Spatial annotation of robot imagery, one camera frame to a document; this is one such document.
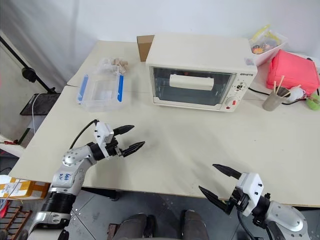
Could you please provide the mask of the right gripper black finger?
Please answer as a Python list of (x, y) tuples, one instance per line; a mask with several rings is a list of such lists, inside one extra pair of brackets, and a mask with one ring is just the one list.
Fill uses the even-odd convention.
[(216, 164), (214, 163), (212, 165), (213, 167), (215, 167), (218, 171), (220, 171), (221, 173), (223, 173), (224, 175), (228, 176), (228, 177), (233, 177), (235, 179), (239, 179), (242, 175), (241, 172), (231, 168), (231, 167), (228, 167), (228, 166), (225, 166), (225, 165), (221, 165), (221, 164)]
[(202, 194), (216, 207), (221, 209), (224, 213), (227, 215), (230, 215), (232, 211), (232, 206), (229, 200), (221, 200), (218, 198), (217, 195), (212, 193), (211, 191), (201, 187), (200, 185), (198, 186), (199, 190), (202, 192)]

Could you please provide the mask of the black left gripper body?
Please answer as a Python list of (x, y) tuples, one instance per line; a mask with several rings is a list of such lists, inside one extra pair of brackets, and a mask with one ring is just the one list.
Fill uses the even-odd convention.
[(110, 143), (106, 144), (106, 151), (109, 156), (119, 156), (119, 157), (124, 157), (124, 152), (122, 149), (118, 147), (118, 141), (116, 138), (112, 138)]

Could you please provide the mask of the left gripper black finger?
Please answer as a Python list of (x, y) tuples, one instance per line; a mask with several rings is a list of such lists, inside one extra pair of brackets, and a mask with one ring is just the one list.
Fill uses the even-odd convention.
[(125, 134), (127, 132), (129, 132), (131, 129), (133, 129), (135, 126), (134, 125), (123, 125), (117, 128), (113, 129), (113, 136), (118, 136), (118, 135), (122, 135)]
[(123, 149), (121, 151), (121, 155), (125, 158), (125, 157), (135, 153), (136, 151), (138, 151), (144, 144), (145, 144), (145, 141), (136, 142), (136, 143), (130, 145), (127, 149)]

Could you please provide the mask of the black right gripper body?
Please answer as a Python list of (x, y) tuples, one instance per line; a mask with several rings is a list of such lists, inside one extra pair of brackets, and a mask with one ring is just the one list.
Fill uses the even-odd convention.
[(243, 193), (240, 188), (235, 187), (229, 200), (226, 202), (226, 212), (230, 213), (234, 207), (240, 212), (244, 212), (249, 204), (249, 200), (250, 198), (246, 193)]

